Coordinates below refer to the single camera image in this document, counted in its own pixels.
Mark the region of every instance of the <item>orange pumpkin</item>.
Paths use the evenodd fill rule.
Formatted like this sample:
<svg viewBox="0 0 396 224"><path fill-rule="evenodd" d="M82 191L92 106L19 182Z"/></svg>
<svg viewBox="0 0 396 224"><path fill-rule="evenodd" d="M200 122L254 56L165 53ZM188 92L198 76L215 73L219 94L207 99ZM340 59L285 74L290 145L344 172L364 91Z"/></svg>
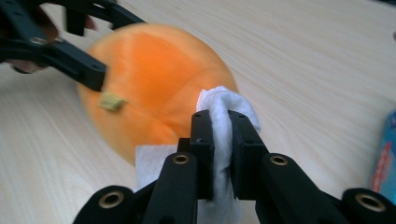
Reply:
<svg viewBox="0 0 396 224"><path fill-rule="evenodd" d="M99 133L134 165L141 145L177 144L189 137L201 90L236 91L230 70L204 42L168 25L134 24L106 36L89 53L107 65L102 92L78 91ZM106 95L117 108L99 106Z"/></svg>

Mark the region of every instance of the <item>black plastic part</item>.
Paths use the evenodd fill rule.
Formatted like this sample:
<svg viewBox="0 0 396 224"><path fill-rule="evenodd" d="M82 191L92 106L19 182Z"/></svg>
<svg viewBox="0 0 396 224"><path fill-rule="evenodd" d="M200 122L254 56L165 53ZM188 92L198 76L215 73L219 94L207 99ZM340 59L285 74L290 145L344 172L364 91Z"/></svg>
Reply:
<svg viewBox="0 0 396 224"><path fill-rule="evenodd" d="M270 193L264 186L260 187L256 200L256 215L261 224L284 224Z"/></svg>
<svg viewBox="0 0 396 224"><path fill-rule="evenodd" d="M191 152L190 138L179 138L177 144L177 152Z"/></svg>
<svg viewBox="0 0 396 224"><path fill-rule="evenodd" d="M349 223L290 157L266 154L260 172L285 224Z"/></svg>
<svg viewBox="0 0 396 224"><path fill-rule="evenodd" d="M36 45L36 43L31 41L33 37L47 40L19 0L0 0L0 10L9 23L12 24L13 36L33 46Z"/></svg>
<svg viewBox="0 0 396 224"><path fill-rule="evenodd" d="M11 24L10 37L0 38L0 62L5 59L32 61L52 66L94 91L100 91L106 67L66 41L49 42L31 17L39 5L54 3L65 8L66 31L84 35L88 15L109 21L113 28L143 22L112 0L0 0L0 19Z"/></svg>
<svg viewBox="0 0 396 224"><path fill-rule="evenodd" d="M78 213L74 224L126 224L136 222L134 193L109 186L97 191Z"/></svg>
<svg viewBox="0 0 396 224"><path fill-rule="evenodd" d="M151 199L151 194L154 191L156 183L157 181L154 181L134 194L134 204L136 205L135 208L137 213L136 223L142 223L143 217L145 216L147 207L149 205L149 200Z"/></svg>
<svg viewBox="0 0 396 224"><path fill-rule="evenodd" d="M387 3L390 4L393 7L396 7L396 1L395 0L377 0L379 2Z"/></svg>
<svg viewBox="0 0 396 224"><path fill-rule="evenodd" d="M111 22L113 24L112 26L113 30L132 23L144 22L143 20L138 18L136 15L132 14L127 9L120 7L118 5L115 5L113 8L111 8L110 17L111 17Z"/></svg>
<svg viewBox="0 0 396 224"><path fill-rule="evenodd" d="M66 31L73 35L84 36L87 15L73 9L65 9Z"/></svg>
<svg viewBox="0 0 396 224"><path fill-rule="evenodd" d="M259 192L262 156L269 153L247 116L229 111L233 125L233 195L240 200L256 200Z"/></svg>
<svg viewBox="0 0 396 224"><path fill-rule="evenodd" d="M198 182L200 183L198 199L212 200L215 144L209 110L192 115L190 150L198 160Z"/></svg>
<svg viewBox="0 0 396 224"><path fill-rule="evenodd" d="M151 223L196 223L198 162L190 153L168 156L143 219Z"/></svg>
<svg viewBox="0 0 396 224"><path fill-rule="evenodd" d="M106 66L68 42L53 43L49 52L43 56L44 62L56 67L75 81L94 91L102 89Z"/></svg>
<svg viewBox="0 0 396 224"><path fill-rule="evenodd" d="M346 190L340 208L351 223L396 223L396 206L368 189Z"/></svg>

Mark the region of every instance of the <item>brass grommet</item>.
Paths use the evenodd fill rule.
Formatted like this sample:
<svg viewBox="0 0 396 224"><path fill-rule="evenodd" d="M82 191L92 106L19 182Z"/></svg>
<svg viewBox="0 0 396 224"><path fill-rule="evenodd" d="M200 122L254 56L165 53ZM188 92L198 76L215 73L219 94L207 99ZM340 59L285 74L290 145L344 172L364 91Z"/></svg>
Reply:
<svg viewBox="0 0 396 224"><path fill-rule="evenodd" d="M173 158L173 162L176 164L186 164L190 161L190 158L186 155L177 155Z"/></svg>
<svg viewBox="0 0 396 224"><path fill-rule="evenodd" d="M112 208L122 203L123 199L124 195L121 191L111 191L100 198L99 206L103 208Z"/></svg>
<svg viewBox="0 0 396 224"><path fill-rule="evenodd" d="M369 194L364 194L364 193L357 194L355 196L355 199L356 201L358 201L358 203L361 206L370 209L372 211L384 212L385 210L387 210L387 207L381 201L379 201L376 197L373 197Z"/></svg>
<svg viewBox="0 0 396 224"><path fill-rule="evenodd" d="M271 162L276 165L287 165L288 160L286 158L281 157L281 156L273 156L270 158Z"/></svg>

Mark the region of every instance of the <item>wood grain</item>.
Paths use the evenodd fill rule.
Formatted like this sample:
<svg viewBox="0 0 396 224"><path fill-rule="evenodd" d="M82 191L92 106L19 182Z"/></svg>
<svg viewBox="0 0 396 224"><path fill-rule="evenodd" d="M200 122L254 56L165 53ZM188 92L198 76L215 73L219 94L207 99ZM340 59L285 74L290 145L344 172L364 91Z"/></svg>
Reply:
<svg viewBox="0 0 396 224"><path fill-rule="evenodd" d="M363 0L120 2L148 22L181 27L232 69L270 151L294 158L341 197L367 187L386 114L396 107L395 7ZM46 6L60 23L60 9ZM107 34L62 33L82 49ZM75 84L54 69L0 66L2 223L72 223L108 185L135 187L134 168L92 127ZM244 203L243 223L258 223Z"/></svg>

